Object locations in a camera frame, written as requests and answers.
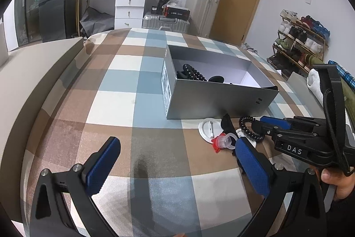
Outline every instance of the silver suitcase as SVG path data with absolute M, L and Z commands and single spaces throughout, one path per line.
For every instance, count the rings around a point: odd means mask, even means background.
M 186 0 L 185 7 L 190 10 L 189 34 L 209 37 L 219 0 Z
M 187 33 L 190 23 L 188 20 L 166 18 L 158 14 L 147 13 L 143 18 L 143 29 L 167 30 L 169 32 Z

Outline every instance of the glass cabinet door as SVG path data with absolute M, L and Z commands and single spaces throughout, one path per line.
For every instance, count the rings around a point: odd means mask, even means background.
M 18 46 L 28 44 L 25 0 L 15 0 L 15 30 Z
M 41 41 L 39 30 L 38 0 L 26 0 L 26 20 L 28 41 Z

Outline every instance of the human hand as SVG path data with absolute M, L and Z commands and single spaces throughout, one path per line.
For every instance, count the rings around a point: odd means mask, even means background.
M 323 169 L 321 174 L 321 180 L 324 183 L 337 186 L 337 190 L 334 195 L 334 200 L 345 199 L 353 191 L 355 186 L 355 174 L 353 173 L 349 177 L 346 177 L 340 169 L 327 168 Z

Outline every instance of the open box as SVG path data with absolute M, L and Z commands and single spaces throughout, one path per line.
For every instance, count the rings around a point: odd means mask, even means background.
M 177 79 L 189 64 L 208 80 L 223 76 L 224 83 Z M 232 118 L 262 115 L 278 90 L 250 61 L 218 52 L 168 45 L 162 73 L 167 119 Z

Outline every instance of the screw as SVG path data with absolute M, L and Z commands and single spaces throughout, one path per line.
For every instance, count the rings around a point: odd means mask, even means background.
M 275 163 L 274 167 L 277 171 L 282 171 L 284 169 L 283 164 L 280 164 L 280 163 Z
M 81 170 L 82 167 L 83 167 L 83 166 L 82 166 L 81 164 L 75 164 L 75 165 L 73 166 L 73 171 L 74 171 L 74 172 L 78 172 L 78 171 Z
M 316 173 L 312 168 L 308 168 L 307 172 L 309 175 L 314 175 Z
M 49 170 L 48 169 L 43 169 L 41 172 L 42 176 L 46 176 L 48 174 Z

